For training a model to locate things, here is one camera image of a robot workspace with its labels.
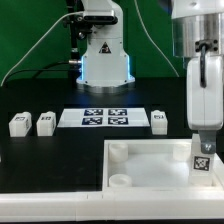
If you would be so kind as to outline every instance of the small white block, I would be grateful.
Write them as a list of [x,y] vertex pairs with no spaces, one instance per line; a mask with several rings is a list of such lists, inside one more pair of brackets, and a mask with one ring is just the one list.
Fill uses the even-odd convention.
[[124,142],[110,144],[109,158],[115,163],[125,162],[128,159],[128,144]]
[[212,186],[213,164],[215,154],[201,152],[201,140],[198,134],[193,134],[191,145],[191,169],[189,184],[197,186]]
[[165,112],[159,110],[152,111],[151,125],[153,135],[167,135],[168,121]]
[[9,122],[11,137],[25,137],[32,127],[31,114],[28,112],[18,113]]
[[130,176],[125,174],[115,174],[110,177],[109,186],[117,188],[131,187],[132,179]]
[[37,121],[38,136],[52,136],[56,127],[56,115],[53,112],[42,113]]

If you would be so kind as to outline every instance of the black tabletop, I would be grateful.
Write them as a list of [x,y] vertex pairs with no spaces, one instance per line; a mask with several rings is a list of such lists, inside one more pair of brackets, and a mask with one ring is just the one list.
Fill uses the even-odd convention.
[[[136,87],[130,91],[99,95],[79,91],[67,79],[9,82],[0,89],[0,193],[102,190],[105,139],[192,137],[186,120],[185,85],[185,78],[137,79]],[[65,108],[105,107],[144,107],[149,121],[151,111],[165,111],[168,134],[152,135],[151,127],[99,127],[56,128],[52,137],[37,136],[36,122],[43,112],[55,112],[58,123]],[[25,138],[10,138],[8,122],[24,111],[32,114],[34,128]],[[223,159],[223,129],[218,132],[217,150]]]

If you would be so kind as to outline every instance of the black cable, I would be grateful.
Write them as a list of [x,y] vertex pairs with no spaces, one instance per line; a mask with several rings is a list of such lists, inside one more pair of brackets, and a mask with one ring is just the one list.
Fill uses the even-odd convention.
[[13,72],[12,74],[10,74],[4,84],[6,84],[9,79],[14,76],[15,74],[18,74],[18,73],[22,73],[22,72],[68,72],[70,71],[70,69],[24,69],[24,70],[19,70],[19,71],[16,71],[16,72]]
[[[58,65],[67,65],[67,64],[69,64],[69,63],[66,62],[66,61],[59,61],[59,62],[55,62],[55,63],[51,63],[49,65],[46,65],[42,69],[49,69],[49,68],[52,68],[52,67],[55,67],[55,66],[58,66]],[[39,70],[36,74],[34,74],[34,76],[32,77],[32,79],[37,78],[42,72],[43,71]]]
[[[75,12],[75,6],[77,4],[77,9],[79,8],[78,3],[79,1],[77,0],[66,0],[66,4],[67,4],[67,9],[68,9],[68,13],[73,13]],[[71,58],[72,59],[80,59],[80,55],[78,52],[78,43],[77,43],[77,38],[76,38],[76,27],[75,27],[75,16],[70,16],[70,33],[71,33]]]

